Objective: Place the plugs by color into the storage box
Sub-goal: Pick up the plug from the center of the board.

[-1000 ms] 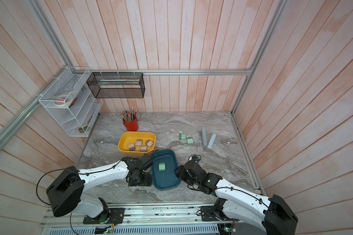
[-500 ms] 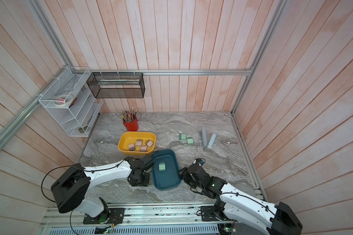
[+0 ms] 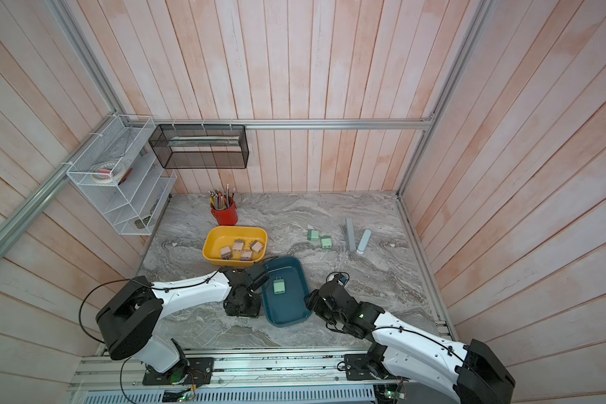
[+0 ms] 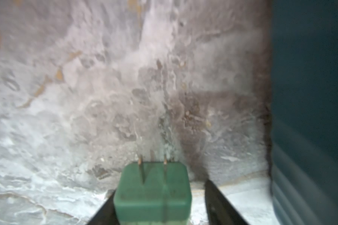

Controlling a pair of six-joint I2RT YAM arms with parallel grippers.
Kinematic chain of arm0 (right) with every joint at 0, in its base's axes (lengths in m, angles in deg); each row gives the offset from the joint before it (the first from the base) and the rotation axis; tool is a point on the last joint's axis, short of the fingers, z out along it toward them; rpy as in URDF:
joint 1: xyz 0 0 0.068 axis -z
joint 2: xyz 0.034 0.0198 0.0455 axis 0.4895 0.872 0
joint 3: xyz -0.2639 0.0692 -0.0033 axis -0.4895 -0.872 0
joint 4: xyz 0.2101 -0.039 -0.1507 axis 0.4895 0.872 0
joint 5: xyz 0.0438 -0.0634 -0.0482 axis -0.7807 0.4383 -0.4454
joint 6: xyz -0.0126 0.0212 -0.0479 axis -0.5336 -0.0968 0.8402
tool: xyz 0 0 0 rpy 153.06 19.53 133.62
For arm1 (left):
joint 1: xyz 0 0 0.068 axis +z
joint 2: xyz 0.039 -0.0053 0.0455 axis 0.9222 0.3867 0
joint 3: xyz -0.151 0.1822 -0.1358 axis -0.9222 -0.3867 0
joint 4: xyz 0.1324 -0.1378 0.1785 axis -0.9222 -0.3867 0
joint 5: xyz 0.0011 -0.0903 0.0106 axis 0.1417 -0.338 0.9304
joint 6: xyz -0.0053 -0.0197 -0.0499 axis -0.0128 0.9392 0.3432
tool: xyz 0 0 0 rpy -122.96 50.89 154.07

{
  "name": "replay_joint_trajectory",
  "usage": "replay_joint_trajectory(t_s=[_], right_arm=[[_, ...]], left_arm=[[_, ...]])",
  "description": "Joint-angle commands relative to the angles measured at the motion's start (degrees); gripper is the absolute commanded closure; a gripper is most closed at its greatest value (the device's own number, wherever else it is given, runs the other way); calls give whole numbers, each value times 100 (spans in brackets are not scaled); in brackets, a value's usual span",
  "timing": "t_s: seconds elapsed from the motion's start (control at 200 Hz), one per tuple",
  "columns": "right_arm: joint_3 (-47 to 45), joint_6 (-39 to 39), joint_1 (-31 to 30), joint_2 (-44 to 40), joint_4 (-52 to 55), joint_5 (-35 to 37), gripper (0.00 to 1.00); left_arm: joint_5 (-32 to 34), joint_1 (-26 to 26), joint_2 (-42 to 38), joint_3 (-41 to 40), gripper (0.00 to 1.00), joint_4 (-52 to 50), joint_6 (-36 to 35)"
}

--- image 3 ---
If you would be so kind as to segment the teal plastic storage box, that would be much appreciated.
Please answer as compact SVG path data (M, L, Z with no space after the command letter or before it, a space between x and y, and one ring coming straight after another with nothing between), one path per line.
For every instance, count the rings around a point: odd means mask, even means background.
M264 263L269 279L262 286L264 314L277 328L285 328L306 321L311 316L304 303L310 294L301 261L292 256L279 257ZM284 279L286 293L275 295L273 281Z

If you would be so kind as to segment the yellow plastic storage box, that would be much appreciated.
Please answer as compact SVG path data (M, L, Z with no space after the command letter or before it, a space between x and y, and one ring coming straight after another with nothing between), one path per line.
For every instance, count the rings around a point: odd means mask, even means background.
M266 254L268 234L260 227L215 227L205 240L203 256L211 264L249 267Z

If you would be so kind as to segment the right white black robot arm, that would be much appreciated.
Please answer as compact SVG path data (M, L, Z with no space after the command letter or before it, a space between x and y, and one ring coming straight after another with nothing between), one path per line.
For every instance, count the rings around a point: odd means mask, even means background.
M337 274L305 298L306 308L333 332L371 343L346 360L367 379L412 380L458 403L510 403L515 379L483 342L450 341L404 323L380 306L357 301Z

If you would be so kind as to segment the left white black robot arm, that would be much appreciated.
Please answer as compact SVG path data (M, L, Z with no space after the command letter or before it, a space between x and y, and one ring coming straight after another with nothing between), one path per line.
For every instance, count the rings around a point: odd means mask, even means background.
M177 311L221 303L227 316L256 317L259 289L268 280L262 264L244 269L223 267L211 274L172 282L129 279L98 312L95 321L110 358L133 358L146 365L145 385L190 383L205 367L188 360L175 339L156 335L160 320Z

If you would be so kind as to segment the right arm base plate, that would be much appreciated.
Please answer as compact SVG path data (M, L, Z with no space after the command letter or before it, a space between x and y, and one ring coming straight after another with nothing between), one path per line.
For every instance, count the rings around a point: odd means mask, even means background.
M383 356L374 353L352 353L343 357L348 380L387 380L391 374L383 365Z

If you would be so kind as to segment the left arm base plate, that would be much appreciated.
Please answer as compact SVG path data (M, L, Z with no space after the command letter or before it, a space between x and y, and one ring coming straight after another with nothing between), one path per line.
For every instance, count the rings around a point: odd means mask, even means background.
M150 365L146 365L143 385L202 385L210 384L215 359L211 357L195 357L180 360L165 373L159 373Z

